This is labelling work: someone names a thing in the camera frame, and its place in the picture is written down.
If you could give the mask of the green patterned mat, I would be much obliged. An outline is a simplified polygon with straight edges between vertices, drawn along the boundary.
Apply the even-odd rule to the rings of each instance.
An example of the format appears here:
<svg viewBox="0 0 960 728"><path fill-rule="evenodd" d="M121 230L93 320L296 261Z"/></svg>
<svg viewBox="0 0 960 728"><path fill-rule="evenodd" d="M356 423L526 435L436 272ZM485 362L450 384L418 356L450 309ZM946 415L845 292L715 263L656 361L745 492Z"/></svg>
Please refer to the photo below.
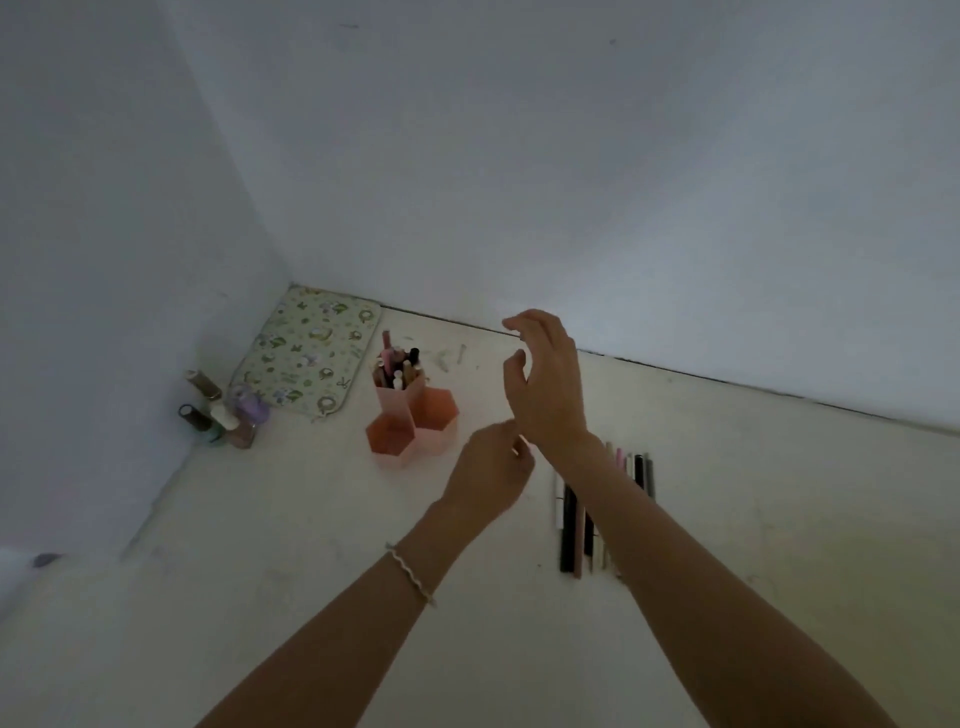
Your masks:
<svg viewBox="0 0 960 728"><path fill-rule="evenodd" d="M228 400L255 394L269 407L324 419L344 405L377 333L379 303L292 284L254 337Z"/></svg>

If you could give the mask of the bunch of makeup pens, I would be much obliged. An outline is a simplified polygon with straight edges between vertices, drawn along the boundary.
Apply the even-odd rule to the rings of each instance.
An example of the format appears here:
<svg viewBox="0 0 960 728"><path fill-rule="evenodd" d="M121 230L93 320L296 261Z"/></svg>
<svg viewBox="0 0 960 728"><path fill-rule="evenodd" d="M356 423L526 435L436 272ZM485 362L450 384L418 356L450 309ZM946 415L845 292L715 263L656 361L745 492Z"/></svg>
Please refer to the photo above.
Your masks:
<svg viewBox="0 0 960 728"><path fill-rule="evenodd" d="M427 383L423 351L418 346L404 348L393 341L390 330L381 332L382 348L373 362L372 382L380 390L405 391L415 384Z"/></svg>

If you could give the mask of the row of slim pens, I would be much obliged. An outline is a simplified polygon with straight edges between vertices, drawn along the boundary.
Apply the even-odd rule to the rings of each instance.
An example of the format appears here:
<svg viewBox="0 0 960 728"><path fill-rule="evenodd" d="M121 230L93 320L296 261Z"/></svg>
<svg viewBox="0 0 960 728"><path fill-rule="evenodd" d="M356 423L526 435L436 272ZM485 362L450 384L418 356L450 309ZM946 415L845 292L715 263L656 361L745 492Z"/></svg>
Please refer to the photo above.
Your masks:
<svg viewBox="0 0 960 728"><path fill-rule="evenodd" d="M606 451L617 467L652 501L657 498L654 461L649 452L631 452L606 442ZM554 517L558 530L558 569L581 578L591 573L610 572L620 579L613 553L600 529L581 506L578 496L558 472L554 473Z"/></svg>

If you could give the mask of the green bottle dark cap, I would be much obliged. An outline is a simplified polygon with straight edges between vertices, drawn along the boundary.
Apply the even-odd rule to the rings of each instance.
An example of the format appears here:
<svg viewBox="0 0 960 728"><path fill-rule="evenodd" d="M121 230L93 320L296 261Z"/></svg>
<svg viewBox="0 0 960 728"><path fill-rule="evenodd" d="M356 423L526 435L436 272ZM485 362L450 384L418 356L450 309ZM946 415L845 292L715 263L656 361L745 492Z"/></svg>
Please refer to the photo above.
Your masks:
<svg viewBox="0 0 960 728"><path fill-rule="evenodd" d="M194 431L198 442L210 446L221 446L226 443L225 431L222 425L209 414L192 404L182 404L177 415Z"/></svg>

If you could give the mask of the person's left forearm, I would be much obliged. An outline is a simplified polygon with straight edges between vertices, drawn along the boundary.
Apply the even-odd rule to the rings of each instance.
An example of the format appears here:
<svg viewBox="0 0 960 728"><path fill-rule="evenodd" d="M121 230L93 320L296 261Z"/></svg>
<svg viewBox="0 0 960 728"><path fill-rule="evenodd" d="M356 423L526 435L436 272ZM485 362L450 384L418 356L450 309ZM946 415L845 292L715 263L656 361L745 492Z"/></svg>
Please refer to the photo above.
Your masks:
<svg viewBox="0 0 960 728"><path fill-rule="evenodd" d="M355 728L437 588L485 529L432 504L196 728Z"/></svg>

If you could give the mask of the purple bottle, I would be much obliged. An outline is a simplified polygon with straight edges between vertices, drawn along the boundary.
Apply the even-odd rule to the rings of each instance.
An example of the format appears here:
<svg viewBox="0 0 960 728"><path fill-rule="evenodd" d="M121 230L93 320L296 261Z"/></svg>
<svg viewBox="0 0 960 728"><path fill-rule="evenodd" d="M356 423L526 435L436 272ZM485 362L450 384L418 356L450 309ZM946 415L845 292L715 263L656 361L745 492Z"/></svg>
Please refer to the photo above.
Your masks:
<svg viewBox="0 0 960 728"><path fill-rule="evenodd" d="M231 384L226 394L226 402L231 411L254 427L266 424L271 409L262 396L247 383Z"/></svg>

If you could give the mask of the person's right hand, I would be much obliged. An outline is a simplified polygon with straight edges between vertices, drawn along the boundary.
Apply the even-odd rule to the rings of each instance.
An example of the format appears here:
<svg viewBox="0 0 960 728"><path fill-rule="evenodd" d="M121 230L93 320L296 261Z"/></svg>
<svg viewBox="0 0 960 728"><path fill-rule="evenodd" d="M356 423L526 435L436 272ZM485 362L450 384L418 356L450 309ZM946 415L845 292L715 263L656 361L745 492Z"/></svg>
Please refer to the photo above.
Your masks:
<svg viewBox="0 0 960 728"><path fill-rule="evenodd" d="M589 435L577 347L562 321L544 310L522 311L502 324L526 352L527 393L510 411L528 441L548 460L560 460Z"/></svg>

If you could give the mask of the person's right forearm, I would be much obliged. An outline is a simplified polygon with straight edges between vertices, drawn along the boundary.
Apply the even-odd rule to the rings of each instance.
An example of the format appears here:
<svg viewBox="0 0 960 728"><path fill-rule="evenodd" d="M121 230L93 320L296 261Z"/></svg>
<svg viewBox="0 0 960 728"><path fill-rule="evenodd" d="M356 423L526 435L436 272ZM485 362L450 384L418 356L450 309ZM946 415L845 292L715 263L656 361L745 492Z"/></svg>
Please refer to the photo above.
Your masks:
<svg viewBox="0 0 960 728"><path fill-rule="evenodd" d="M826 650L732 573L588 431L530 437L598 526L711 728L898 728Z"/></svg>

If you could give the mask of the person's left hand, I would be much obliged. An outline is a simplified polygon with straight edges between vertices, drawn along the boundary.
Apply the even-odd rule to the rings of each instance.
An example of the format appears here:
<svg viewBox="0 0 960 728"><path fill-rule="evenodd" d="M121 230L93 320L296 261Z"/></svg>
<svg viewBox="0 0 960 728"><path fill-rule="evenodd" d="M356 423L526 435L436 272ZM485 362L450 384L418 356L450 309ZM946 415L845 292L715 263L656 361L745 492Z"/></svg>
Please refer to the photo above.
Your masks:
<svg viewBox="0 0 960 728"><path fill-rule="evenodd" d="M513 419L476 430L463 445L439 503L483 530L520 498L535 468L530 445Z"/></svg>

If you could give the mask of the pink hexagonal pen holder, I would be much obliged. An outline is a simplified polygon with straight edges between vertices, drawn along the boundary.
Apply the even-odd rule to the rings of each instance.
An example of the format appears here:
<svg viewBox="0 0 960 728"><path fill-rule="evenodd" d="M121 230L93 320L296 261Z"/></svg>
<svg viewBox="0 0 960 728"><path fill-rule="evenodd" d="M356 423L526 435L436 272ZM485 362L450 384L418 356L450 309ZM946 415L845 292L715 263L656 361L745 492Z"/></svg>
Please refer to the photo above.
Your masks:
<svg viewBox="0 0 960 728"><path fill-rule="evenodd" d="M381 469L441 455L458 436L460 409L450 389L429 385L419 370L394 372L400 378L389 381L384 367L377 366L371 376L380 412L366 427L366 442Z"/></svg>

